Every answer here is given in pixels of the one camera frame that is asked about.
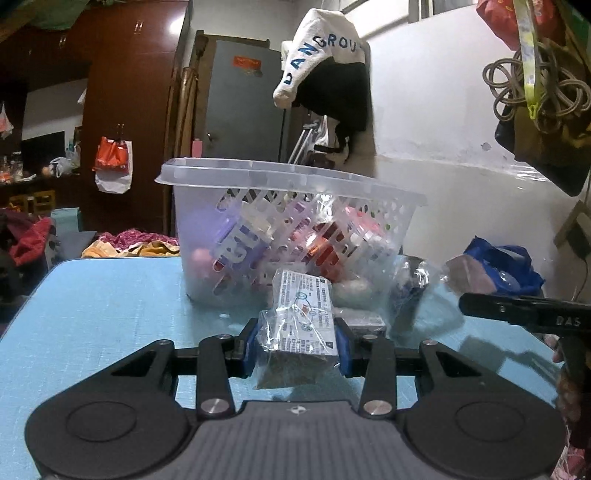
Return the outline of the person right hand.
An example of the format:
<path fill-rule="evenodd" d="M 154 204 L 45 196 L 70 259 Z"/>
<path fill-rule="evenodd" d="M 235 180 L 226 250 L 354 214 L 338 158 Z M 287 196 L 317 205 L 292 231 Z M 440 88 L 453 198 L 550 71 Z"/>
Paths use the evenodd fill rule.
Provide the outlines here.
<path fill-rule="evenodd" d="M 546 334 L 544 336 L 544 343 L 553 350 L 553 362 L 563 363 L 564 358 L 562 348 L 559 345 L 559 338 L 556 335 Z M 580 393 L 576 384 L 569 377 L 565 366 L 561 368 L 556 384 L 556 391 L 558 395 L 556 401 L 558 410 L 568 423 L 575 425 L 581 417 Z"/>

